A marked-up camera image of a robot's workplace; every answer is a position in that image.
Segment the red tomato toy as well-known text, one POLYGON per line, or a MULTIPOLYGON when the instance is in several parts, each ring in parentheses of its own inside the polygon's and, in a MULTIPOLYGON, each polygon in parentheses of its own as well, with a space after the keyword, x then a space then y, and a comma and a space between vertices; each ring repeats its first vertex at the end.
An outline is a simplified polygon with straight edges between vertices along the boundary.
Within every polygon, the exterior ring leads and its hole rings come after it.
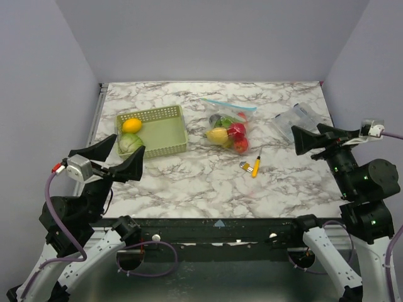
POLYGON ((243 154, 245 153, 249 148, 248 140, 246 137, 243 137, 242 139, 236 140, 234 142, 234 150, 238 154, 243 154))

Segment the clear zip top bag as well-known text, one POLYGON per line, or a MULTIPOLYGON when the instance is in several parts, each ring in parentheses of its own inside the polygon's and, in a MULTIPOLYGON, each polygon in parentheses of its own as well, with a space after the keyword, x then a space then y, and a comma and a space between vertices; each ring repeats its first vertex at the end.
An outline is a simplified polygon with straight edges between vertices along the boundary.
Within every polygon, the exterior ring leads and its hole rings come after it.
POLYGON ((243 155, 249 151, 248 134, 257 107, 240 106, 212 99, 202 99, 208 126, 204 136, 215 146, 243 155))

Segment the green leaf toy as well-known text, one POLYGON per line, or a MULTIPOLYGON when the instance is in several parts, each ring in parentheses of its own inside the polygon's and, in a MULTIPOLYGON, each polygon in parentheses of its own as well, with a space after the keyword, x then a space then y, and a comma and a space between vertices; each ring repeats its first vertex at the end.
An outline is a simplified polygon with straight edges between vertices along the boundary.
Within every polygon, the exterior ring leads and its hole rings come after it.
POLYGON ((221 122, 222 122, 221 127, 216 127, 216 128, 229 128, 231 126, 231 124, 233 124, 233 123, 240 123, 240 121, 238 119, 235 119, 230 116, 223 116, 221 119, 221 122))

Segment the yellow pear toy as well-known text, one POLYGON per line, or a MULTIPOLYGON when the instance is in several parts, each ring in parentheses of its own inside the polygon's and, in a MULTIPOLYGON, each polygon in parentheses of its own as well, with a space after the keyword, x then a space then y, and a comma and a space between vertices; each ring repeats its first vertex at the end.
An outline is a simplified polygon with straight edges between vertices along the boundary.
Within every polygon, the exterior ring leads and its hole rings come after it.
POLYGON ((223 145, 229 140, 227 130, 220 127, 207 131, 206 137, 209 142, 216 145, 223 145))

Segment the yellow banana toy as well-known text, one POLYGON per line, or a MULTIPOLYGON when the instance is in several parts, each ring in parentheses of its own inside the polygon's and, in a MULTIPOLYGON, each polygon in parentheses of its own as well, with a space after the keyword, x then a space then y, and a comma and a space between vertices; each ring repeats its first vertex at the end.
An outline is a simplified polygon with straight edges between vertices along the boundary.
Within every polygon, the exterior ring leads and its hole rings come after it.
POLYGON ((223 145, 223 148, 231 148, 233 146, 234 141, 232 139, 228 139, 223 145))

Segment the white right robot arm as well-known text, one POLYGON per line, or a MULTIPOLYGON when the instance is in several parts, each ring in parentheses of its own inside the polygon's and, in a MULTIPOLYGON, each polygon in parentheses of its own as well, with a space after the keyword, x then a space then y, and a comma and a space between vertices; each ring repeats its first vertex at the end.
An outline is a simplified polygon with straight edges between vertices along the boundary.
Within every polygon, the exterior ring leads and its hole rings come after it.
POLYGON ((400 193, 397 168, 384 159, 358 165, 351 150, 355 146, 386 136, 382 120, 363 120, 359 130, 348 131, 322 123, 312 133, 291 127, 295 151, 325 160, 342 194, 341 218, 351 238, 360 266, 356 273, 328 238, 315 215, 295 219, 291 242, 306 245, 330 277, 340 301, 402 301, 395 275, 392 252, 402 230, 395 230, 384 200, 400 193))

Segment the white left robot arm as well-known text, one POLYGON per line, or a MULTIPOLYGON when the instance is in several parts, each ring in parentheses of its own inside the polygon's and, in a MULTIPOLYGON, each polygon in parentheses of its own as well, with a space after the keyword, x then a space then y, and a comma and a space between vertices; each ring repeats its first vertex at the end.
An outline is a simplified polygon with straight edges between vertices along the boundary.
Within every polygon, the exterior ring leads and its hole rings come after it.
POLYGON ((145 147, 138 147, 123 163, 101 165, 109 156, 116 134, 90 147, 71 150, 52 168, 45 184, 45 204, 39 217, 47 230, 45 245, 27 280, 6 293, 9 301, 68 301, 73 284, 89 269, 125 247, 134 248, 141 239, 141 228, 128 215, 112 224, 104 237, 85 250, 94 234, 92 225, 104 215, 104 205, 115 182, 141 180, 145 147), (79 196, 51 196, 53 179, 66 173, 84 184, 79 196))

